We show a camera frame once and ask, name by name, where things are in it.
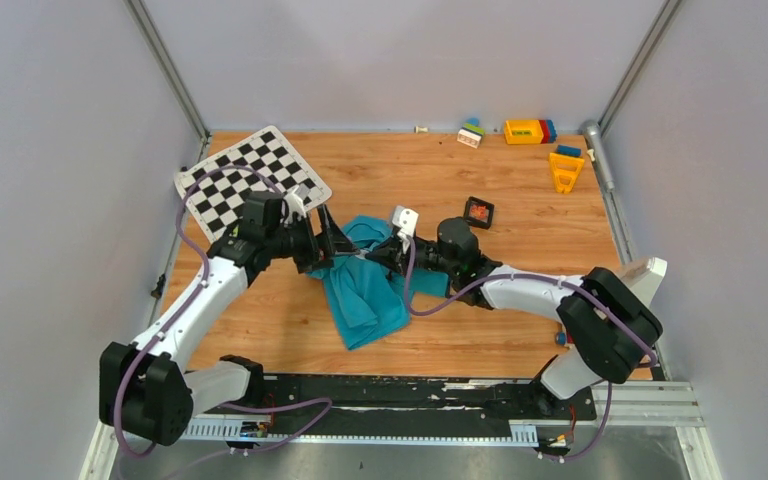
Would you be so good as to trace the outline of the teal t-shirt garment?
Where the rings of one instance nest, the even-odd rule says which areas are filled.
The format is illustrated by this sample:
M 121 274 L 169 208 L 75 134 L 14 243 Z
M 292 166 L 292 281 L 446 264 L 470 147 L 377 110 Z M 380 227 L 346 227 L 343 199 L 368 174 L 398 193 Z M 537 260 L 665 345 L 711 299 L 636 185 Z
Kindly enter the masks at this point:
M 358 215 L 342 227 L 362 249 L 378 246 L 391 234 L 389 221 Z M 410 321 L 404 300 L 404 277 L 372 261 L 341 257 L 329 268 L 308 277 L 323 283 L 327 304 L 343 344 L 356 350 L 392 334 Z M 445 298 L 449 279 L 444 273 L 415 269 L 409 298 L 415 293 Z

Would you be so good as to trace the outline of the black hinged display case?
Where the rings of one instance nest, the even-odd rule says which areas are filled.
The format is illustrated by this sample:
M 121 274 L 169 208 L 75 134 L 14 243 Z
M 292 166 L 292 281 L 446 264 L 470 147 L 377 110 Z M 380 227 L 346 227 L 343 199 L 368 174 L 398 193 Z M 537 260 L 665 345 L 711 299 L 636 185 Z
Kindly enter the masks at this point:
M 495 205 L 470 196 L 464 206 L 462 218 L 472 227 L 489 230 L 493 223 Z

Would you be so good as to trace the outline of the orange brooch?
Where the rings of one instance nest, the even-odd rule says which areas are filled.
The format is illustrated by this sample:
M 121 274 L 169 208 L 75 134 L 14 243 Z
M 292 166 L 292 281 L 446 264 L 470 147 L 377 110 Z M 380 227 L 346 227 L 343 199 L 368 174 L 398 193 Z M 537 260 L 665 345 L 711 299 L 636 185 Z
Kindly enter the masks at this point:
M 489 218 L 488 209 L 484 205 L 472 204 L 469 210 L 469 218 L 476 222 L 486 222 Z

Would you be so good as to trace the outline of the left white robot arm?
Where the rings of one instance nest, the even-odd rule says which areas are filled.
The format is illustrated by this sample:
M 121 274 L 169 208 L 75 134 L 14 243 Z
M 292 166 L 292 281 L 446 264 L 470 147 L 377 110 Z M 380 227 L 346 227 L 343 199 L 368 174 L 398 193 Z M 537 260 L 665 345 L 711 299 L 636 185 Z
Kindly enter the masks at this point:
M 226 403 L 243 413 L 264 405 L 263 367 L 255 361 L 226 355 L 207 369 L 186 368 L 214 323 L 273 261 L 290 259 L 309 273 L 359 253 L 326 206 L 316 211 L 319 232 L 298 195 L 251 193 L 169 309 L 130 343 L 112 342 L 102 352 L 99 417 L 122 446 L 127 434 L 170 446 L 195 415 Z

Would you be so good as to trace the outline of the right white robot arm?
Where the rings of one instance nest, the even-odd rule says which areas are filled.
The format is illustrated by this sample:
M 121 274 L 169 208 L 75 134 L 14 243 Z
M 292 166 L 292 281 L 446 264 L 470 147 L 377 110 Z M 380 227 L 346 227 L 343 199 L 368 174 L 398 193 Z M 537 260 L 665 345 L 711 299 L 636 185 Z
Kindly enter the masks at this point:
M 365 257 L 407 282 L 418 270 L 447 275 L 451 302 L 526 312 L 562 325 L 572 345 L 547 362 L 530 392 L 533 408 L 544 417 L 561 414 L 586 387 L 623 384 L 635 370 L 659 362 L 654 345 L 663 326 L 650 306 L 666 276 L 662 258 L 639 259 L 620 272 L 595 267 L 585 275 L 539 274 L 489 258 L 462 218 L 442 221 L 433 240 L 397 225 Z

